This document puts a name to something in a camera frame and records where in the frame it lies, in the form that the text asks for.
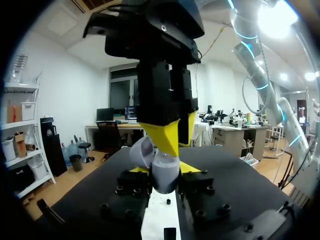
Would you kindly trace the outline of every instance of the door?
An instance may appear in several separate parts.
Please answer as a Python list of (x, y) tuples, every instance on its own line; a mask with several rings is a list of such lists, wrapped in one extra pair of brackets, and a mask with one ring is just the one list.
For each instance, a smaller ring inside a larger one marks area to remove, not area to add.
[(307, 115), (307, 101), (305, 99), (304, 100), (297, 100), (296, 105), (297, 105), (298, 121), (300, 120), (300, 118), (305, 118), (305, 120), (307, 121), (307, 116), (308, 116)]

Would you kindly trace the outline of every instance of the trash can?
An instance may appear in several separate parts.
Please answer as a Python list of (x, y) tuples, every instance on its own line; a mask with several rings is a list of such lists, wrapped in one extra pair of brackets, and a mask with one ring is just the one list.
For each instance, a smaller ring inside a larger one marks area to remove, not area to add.
[(81, 162), (81, 156), (79, 154), (71, 155), (69, 157), (70, 163), (72, 164), (72, 167), (75, 172), (81, 171), (82, 168), (82, 162)]

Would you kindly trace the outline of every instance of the white container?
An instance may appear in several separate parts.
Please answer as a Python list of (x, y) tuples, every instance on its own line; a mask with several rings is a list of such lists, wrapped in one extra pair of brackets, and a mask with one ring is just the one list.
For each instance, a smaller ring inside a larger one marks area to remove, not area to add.
[(37, 180), (43, 179), (47, 175), (45, 162), (42, 159), (33, 157), (30, 158), (27, 163)]
[(2, 142), (2, 149), (7, 162), (16, 158), (13, 136), (7, 137), (6, 140)]
[(33, 120), (35, 117), (35, 102), (22, 102), (22, 121)]
[[(240, 159), (241, 159), (242, 161), (244, 161), (245, 158), (246, 158), (246, 156), (240, 157)], [(249, 164), (249, 165), (250, 165), (251, 167), (253, 167), (254, 169), (256, 169), (256, 166), (257, 166), (257, 164), (259, 163), (259, 161), (253, 157), (252, 159), (248, 160), (246, 163)]]

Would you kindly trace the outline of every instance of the bottle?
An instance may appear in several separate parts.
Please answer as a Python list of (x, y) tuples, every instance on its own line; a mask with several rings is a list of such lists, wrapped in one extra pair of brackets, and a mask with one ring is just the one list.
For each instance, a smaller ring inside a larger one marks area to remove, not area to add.
[(65, 162), (65, 165), (67, 167), (70, 167), (71, 166), (71, 162), (69, 160), (69, 151), (68, 151), (68, 148), (65, 147), (65, 144), (64, 143), (61, 143), (62, 145), (62, 155), (63, 155), (63, 159), (64, 159), (64, 162)]
[(74, 144), (73, 140), (71, 140), (71, 144), (69, 145), (68, 150), (69, 150), (69, 156), (78, 154), (78, 147), (76, 144)]
[(79, 137), (79, 141), (76, 143), (76, 145), (78, 146), (78, 154), (81, 156), (81, 160), (83, 163), (85, 163), (87, 160), (87, 156), (86, 156), (86, 151), (83, 148), (79, 148), (80, 144), (83, 144), (85, 141), (82, 140), (81, 137)]

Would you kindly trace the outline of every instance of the cabinet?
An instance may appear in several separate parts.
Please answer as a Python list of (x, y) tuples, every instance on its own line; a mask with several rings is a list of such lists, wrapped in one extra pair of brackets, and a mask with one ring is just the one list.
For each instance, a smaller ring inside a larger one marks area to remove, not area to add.
[[(265, 148), (266, 132), (266, 127), (256, 129), (243, 128), (242, 130), (213, 128), (212, 144), (221, 145), (226, 151), (238, 158), (250, 152), (255, 159), (260, 160)], [(253, 147), (243, 147), (243, 142), (247, 139), (254, 141)]]

